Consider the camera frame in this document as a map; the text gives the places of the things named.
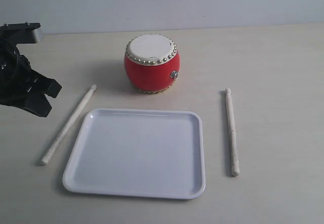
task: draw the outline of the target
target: plastic tray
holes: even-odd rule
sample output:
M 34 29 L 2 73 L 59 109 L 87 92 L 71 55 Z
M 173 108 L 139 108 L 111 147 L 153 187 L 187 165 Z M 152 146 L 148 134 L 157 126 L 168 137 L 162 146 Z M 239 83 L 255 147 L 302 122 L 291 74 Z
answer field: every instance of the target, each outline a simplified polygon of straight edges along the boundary
M 193 199 L 205 189 L 203 132 L 187 111 L 88 113 L 63 184 L 77 193 Z

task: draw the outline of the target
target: wall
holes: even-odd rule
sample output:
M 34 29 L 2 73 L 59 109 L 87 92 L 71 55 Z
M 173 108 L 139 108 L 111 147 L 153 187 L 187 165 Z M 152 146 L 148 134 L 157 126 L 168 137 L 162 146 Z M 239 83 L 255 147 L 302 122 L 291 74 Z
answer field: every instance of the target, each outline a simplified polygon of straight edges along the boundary
M 324 22 L 324 0 L 0 0 L 0 22 L 43 33 Z

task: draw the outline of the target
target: drum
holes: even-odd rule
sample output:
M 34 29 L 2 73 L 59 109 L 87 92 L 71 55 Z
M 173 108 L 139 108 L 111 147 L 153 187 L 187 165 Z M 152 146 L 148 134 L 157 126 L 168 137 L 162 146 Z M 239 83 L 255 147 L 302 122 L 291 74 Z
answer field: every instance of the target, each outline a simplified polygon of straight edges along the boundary
M 125 70 L 140 91 L 157 93 L 178 77 L 180 56 L 176 44 L 159 34 L 141 35 L 126 46 Z

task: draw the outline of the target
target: table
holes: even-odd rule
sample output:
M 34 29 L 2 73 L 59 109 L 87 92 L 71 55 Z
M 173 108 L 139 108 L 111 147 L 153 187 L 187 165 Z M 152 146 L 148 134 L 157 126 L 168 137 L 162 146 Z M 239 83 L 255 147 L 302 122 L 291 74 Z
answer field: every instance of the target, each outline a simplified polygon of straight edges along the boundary
M 62 90 L 47 118 L 0 106 L 1 223 L 322 223 L 324 24 L 159 31 L 176 41 L 178 80 L 137 92 L 123 67 L 146 32 L 46 35 L 19 45 Z M 98 90 L 46 167 L 38 165 L 92 84 Z M 222 91 L 230 87 L 239 177 L 231 177 Z M 207 185 L 190 201 L 72 194 L 62 173 L 83 116 L 98 107 L 189 110 L 204 131 Z

